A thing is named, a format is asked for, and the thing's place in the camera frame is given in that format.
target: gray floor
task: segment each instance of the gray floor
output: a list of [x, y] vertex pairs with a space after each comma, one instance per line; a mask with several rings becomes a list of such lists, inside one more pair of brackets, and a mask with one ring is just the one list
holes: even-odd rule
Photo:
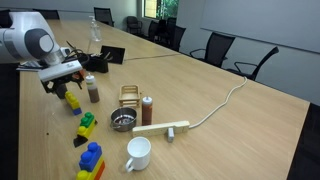
[[0, 174], [18, 179], [19, 72], [17, 64], [0, 64]]
[[320, 179], [320, 107], [314, 104], [309, 107], [288, 179]]

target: lego brick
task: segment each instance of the lego brick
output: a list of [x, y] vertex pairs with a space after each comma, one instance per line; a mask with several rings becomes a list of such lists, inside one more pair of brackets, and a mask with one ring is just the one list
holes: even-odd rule
[[76, 180], [90, 180], [91, 176], [92, 176], [92, 173], [86, 170], [81, 170], [78, 172]]
[[94, 177], [94, 180], [99, 180], [99, 179], [100, 179], [100, 177], [101, 177], [101, 175], [102, 175], [103, 170], [105, 169], [105, 167], [106, 167], [106, 165], [105, 165], [104, 161], [102, 161], [102, 164], [101, 164], [101, 166], [100, 166], [100, 168], [99, 168], [99, 170], [98, 170], [97, 175]]
[[78, 101], [78, 99], [70, 92], [70, 91], [67, 91], [65, 93], [65, 98], [68, 102], [68, 104], [71, 106], [71, 109], [78, 109], [80, 108], [80, 103]]
[[93, 120], [94, 120], [94, 115], [90, 112], [87, 112], [84, 115], [84, 117], [81, 119], [80, 126], [84, 126], [84, 127], [88, 128]]
[[78, 108], [78, 109], [74, 109], [74, 110], [72, 110], [72, 112], [73, 112], [73, 114], [74, 114], [74, 115], [79, 115], [79, 114], [81, 114], [81, 113], [82, 113], [82, 111], [81, 111], [81, 109], [80, 109], [80, 108]]
[[100, 179], [104, 168], [105, 163], [101, 156], [92, 172], [81, 170], [80, 172], [78, 172], [76, 180], [98, 180]]
[[88, 128], [86, 128], [85, 126], [80, 126], [80, 127], [78, 128], [77, 134], [78, 134], [79, 136], [83, 136], [83, 137], [85, 137], [85, 138], [89, 138], [89, 136], [90, 136], [90, 134], [91, 134], [91, 132], [92, 132], [92, 130], [93, 130], [93, 128], [94, 128], [95, 125], [96, 125], [95, 120], [93, 120], [93, 121], [90, 123], [90, 125], [89, 125]]
[[80, 169], [92, 172], [97, 165], [97, 162], [100, 159], [101, 155], [101, 146], [99, 146], [96, 142], [90, 143], [88, 145], [88, 150], [81, 155], [81, 160], [79, 162]]

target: white mug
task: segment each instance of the white mug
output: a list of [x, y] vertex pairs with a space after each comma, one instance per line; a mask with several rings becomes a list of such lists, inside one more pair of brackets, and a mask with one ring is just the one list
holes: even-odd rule
[[127, 146], [129, 160], [126, 164], [127, 172], [132, 170], [142, 170], [150, 162], [151, 144], [147, 138], [135, 137], [131, 139]]

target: white cable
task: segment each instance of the white cable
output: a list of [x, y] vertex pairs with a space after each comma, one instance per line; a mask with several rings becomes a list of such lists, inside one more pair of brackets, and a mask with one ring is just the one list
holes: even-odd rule
[[236, 86], [234, 87], [233, 89], [231, 89], [231, 91], [229, 92], [226, 100], [224, 101], [224, 103], [222, 103], [221, 105], [219, 105], [216, 109], [214, 109], [213, 111], [211, 111], [205, 118], [203, 118], [200, 122], [198, 122], [197, 124], [194, 124], [194, 125], [190, 125], [189, 126], [189, 129], [192, 129], [192, 128], [195, 128], [195, 127], [198, 127], [199, 125], [201, 125], [203, 122], [205, 122], [213, 113], [215, 113], [218, 109], [220, 109], [221, 107], [223, 107], [224, 105], [226, 105], [229, 101], [229, 97], [230, 95], [233, 93], [234, 90], [238, 89], [238, 88], [241, 88], [242, 86], [244, 86], [246, 83], [247, 83], [247, 77], [244, 77], [244, 82], [239, 85], [239, 86]]

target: office chair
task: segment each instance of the office chair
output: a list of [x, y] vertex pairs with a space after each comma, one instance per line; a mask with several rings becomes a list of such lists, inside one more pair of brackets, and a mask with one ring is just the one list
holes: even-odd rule
[[44, 19], [60, 19], [58, 10], [49, 10], [49, 9], [33, 9], [38, 11]]
[[136, 30], [137, 34], [141, 34], [142, 22], [138, 21], [138, 18], [135, 16], [127, 17], [127, 31], [131, 33], [131, 30]]
[[112, 19], [110, 8], [98, 8], [94, 7], [94, 16], [97, 21], [114, 27], [114, 21]]
[[158, 42], [158, 44], [164, 47], [167, 47], [171, 50], [179, 52], [180, 42], [185, 31], [186, 31], [186, 28], [175, 26], [174, 30], [169, 34], [169, 42], [168, 43]]
[[10, 28], [12, 20], [9, 16], [10, 9], [0, 11], [0, 28]]
[[155, 36], [157, 33], [157, 29], [158, 29], [158, 23], [155, 21], [151, 21], [151, 23], [149, 25], [149, 29], [148, 29], [148, 36], [143, 37], [143, 38], [148, 41], [155, 42]]
[[[232, 72], [234, 74], [237, 74], [239, 76], [245, 76], [247, 77], [248, 79], [251, 79], [251, 80], [256, 80], [256, 77], [259, 73], [259, 70], [261, 68], [261, 66], [271, 57], [273, 56], [274, 54], [277, 54], [279, 52], [279, 49], [278, 47], [274, 47], [267, 55], [265, 55], [262, 60], [260, 61], [260, 63], [258, 65], [256, 64], [252, 64], [252, 63], [245, 63], [245, 62], [234, 62], [234, 65], [236, 66], [237, 70], [234, 70], [234, 69], [227, 69], [227, 71], [229, 72]], [[252, 72], [252, 74], [247, 74], [247, 73], [243, 73], [238, 64], [242, 64], [242, 65], [250, 65], [250, 66], [255, 66], [256, 68], [254, 69], [254, 71]]]
[[225, 36], [212, 32], [206, 49], [196, 49], [190, 52], [190, 56], [196, 58], [194, 53], [200, 50], [205, 50], [204, 58], [196, 58], [200, 61], [206, 62], [213, 66], [221, 68], [223, 60], [226, 59], [225, 55], [230, 49], [235, 37]]
[[176, 22], [177, 22], [177, 18], [168, 17], [168, 19], [167, 19], [167, 32], [168, 32], [168, 34], [175, 31]]
[[157, 41], [165, 41], [168, 43], [169, 35], [167, 33], [167, 20], [160, 19], [158, 22], [158, 29], [156, 32]]

